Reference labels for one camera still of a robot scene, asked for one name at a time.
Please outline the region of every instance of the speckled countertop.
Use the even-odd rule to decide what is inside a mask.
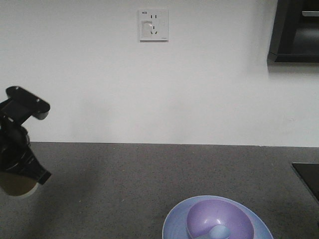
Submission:
[[[217,195],[254,211],[275,239],[317,239],[319,205],[291,168],[319,148],[43,143],[52,173],[29,198],[0,193],[1,239],[161,239],[178,202]]]

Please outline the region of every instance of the bowl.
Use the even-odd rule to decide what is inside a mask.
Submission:
[[[253,239],[249,217],[237,206],[219,199],[196,203],[187,214],[187,231],[192,239]]]
[[[189,226],[189,229],[187,226],[187,217],[189,216],[189,220],[190,220],[190,217],[193,217],[191,214],[189,214],[190,209],[193,206],[195,206],[197,203],[200,203],[206,200],[221,200],[223,202],[227,202],[237,207],[238,209],[240,209],[248,217],[248,219],[250,220],[252,224],[253,231],[254,231],[253,239],[274,239],[270,231],[268,230],[267,226],[264,224],[264,222],[251,210],[249,210],[245,206],[233,200],[219,197],[219,196],[211,196],[211,195],[191,197],[178,203],[175,207],[173,207],[171,211],[168,213],[164,221],[163,228],[162,228],[162,239],[192,239],[190,236],[190,231],[191,233],[193,233],[193,236],[197,236],[207,232],[209,227],[207,227],[206,231],[204,230],[199,234],[194,234],[197,228],[197,226],[195,225],[196,222],[193,222],[194,223],[193,227]],[[214,230],[213,228],[210,229],[209,232],[211,232],[213,236],[218,235],[218,232],[220,232],[221,236],[227,236],[227,232],[228,232],[227,230],[229,231],[231,230],[229,229],[229,227],[231,227],[229,226],[229,224],[226,224],[224,221],[220,221],[220,222],[221,223],[217,221],[216,226],[213,226],[213,228],[215,228]],[[199,239],[199,238],[210,239],[207,236],[211,236],[211,235],[208,235],[208,234],[200,235],[196,239]]]

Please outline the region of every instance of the blue bowl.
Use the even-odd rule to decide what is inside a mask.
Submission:
[[[162,230],[162,239],[191,239],[191,235],[193,238],[199,236],[200,234],[206,233],[209,228],[211,228],[214,225],[209,225],[209,227],[206,228],[201,228],[201,230],[196,230],[198,227],[196,227],[196,224],[193,224],[192,226],[190,225],[190,221],[188,223],[189,231],[187,230],[187,216],[189,215],[190,217],[196,217],[200,215],[195,215],[193,213],[199,212],[201,210],[196,210],[196,207],[202,207],[203,205],[205,206],[206,203],[201,203],[203,201],[211,201],[211,200],[219,200],[226,202],[228,206],[226,206],[225,211],[231,210],[233,212],[234,208],[232,206],[235,206],[238,208],[241,212],[243,212],[246,216],[247,219],[245,220],[245,223],[243,227],[246,229],[246,232],[248,233],[247,235],[250,236],[250,238],[253,236],[253,239],[274,239],[268,230],[267,226],[264,224],[264,222],[256,215],[254,214],[251,210],[246,208],[245,206],[232,201],[227,198],[222,198],[218,196],[197,196],[193,198],[188,198],[179,204],[177,204],[168,214],[168,216],[165,219],[164,225],[163,225],[163,230]],[[238,217],[245,217],[243,216],[239,211],[235,213]],[[221,214],[215,214],[217,217],[216,219],[223,219],[225,220],[226,218],[223,216],[221,217]]]

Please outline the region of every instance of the outlet cover plate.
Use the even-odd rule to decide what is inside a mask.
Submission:
[[[168,41],[168,8],[139,10],[140,41]]]

